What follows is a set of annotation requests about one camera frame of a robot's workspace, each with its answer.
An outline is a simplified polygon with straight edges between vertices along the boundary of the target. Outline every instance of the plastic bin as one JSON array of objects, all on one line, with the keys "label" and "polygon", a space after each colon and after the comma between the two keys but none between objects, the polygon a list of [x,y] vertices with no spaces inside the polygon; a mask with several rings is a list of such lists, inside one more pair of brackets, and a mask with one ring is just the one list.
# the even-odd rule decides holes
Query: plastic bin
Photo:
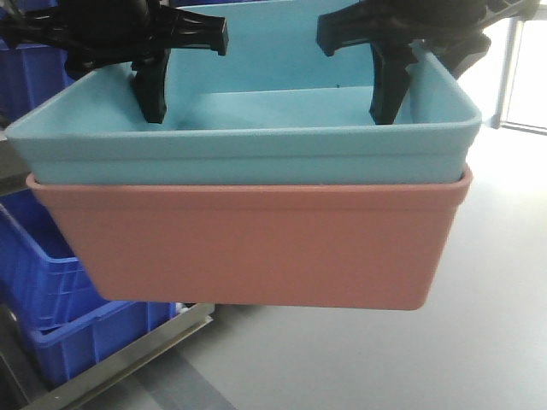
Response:
[{"label": "plastic bin", "polygon": [[186,7],[196,6],[200,4],[225,4],[225,3],[248,3],[248,2],[264,2],[269,0],[171,0],[171,7]]},{"label": "plastic bin", "polygon": [[6,131],[42,184],[455,182],[480,115],[437,59],[420,60],[396,124],[368,113],[368,45],[323,55],[318,15],[355,0],[194,8],[227,17],[227,56],[173,50],[168,114],[148,124],[128,64],[79,81]]},{"label": "plastic bin", "polygon": [[51,329],[107,303],[29,190],[0,197],[0,289],[36,329]]},{"label": "plastic bin", "polygon": [[469,171],[451,184],[27,180],[104,297],[383,309],[424,303],[470,182]]},{"label": "plastic bin", "polygon": [[42,44],[10,50],[0,40],[0,110],[17,120],[72,84],[64,71],[66,52]]},{"label": "plastic bin", "polygon": [[174,303],[110,302],[50,332],[21,323],[44,376],[62,384],[175,315]]}]

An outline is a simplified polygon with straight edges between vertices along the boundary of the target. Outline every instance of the light blue plastic bin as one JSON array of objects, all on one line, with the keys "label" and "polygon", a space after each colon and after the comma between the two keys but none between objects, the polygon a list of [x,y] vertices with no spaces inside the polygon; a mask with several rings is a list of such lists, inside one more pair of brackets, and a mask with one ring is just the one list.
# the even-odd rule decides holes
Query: light blue plastic bin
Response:
[{"label": "light blue plastic bin", "polygon": [[129,64],[92,73],[6,132],[41,184],[449,183],[480,114],[420,46],[392,126],[368,108],[367,44],[323,55],[319,15],[355,0],[193,8],[228,21],[228,55],[173,50],[162,125],[144,121]]}]

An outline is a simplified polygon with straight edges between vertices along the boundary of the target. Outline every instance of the blue crate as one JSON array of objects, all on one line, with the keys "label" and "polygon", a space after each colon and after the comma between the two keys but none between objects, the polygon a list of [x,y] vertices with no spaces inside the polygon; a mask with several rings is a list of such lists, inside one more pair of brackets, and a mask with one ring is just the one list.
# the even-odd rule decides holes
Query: blue crate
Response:
[{"label": "blue crate", "polygon": [[130,64],[87,75],[6,130],[41,184],[452,183],[480,112],[415,44],[395,124],[376,126],[370,47],[326,57],[317,19],[355,0],[191,8],[227,18],[226,56],[173,50],[163,124],[148,124]]},{"label": "blue crate", "polygon": [[107,303],[29,190],[0,197],[0,288],[17,317],[42,330]]},{"label": "blue crate", "polygon": [[[47,9],[48,7],[55,7],[57,5],[56,0],[17,0],[17,7],[20,10],[39,10]],[[0,19],[6,15],[4,9],[0,8]]]},{"label": "blue crate", "polygon": [[176,314],[175,303],[110,302],[53,331],[20,323],[45,378],[62,384],[127,346]]},{"label": "blue crate", "polygon": [[71,85],[64,70],[67,53],[42,44],[11,50],[0,41],[0,110],[15,121]]}]

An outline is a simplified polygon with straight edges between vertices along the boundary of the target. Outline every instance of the pink plastic bin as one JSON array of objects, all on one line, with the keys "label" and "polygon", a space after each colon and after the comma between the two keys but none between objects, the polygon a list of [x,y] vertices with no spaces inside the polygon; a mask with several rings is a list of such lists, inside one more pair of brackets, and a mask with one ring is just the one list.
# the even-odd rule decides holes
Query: pink plastic bin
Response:
[{"label": "pink plastic bin", "polygon": [[426,300],[471,179],[27,183],[107,299],[410,310]]}]

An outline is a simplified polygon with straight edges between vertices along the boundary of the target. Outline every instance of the gray floor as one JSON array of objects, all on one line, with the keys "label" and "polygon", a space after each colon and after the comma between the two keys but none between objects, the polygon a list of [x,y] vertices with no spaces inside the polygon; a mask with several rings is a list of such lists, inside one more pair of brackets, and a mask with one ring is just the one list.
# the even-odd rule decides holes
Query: gray floor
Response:
[{"label": "gray floor", "polygon": [[546,155],[547,137],[481,132],[421,310],[219,307],[85,409],[545,410]]}]

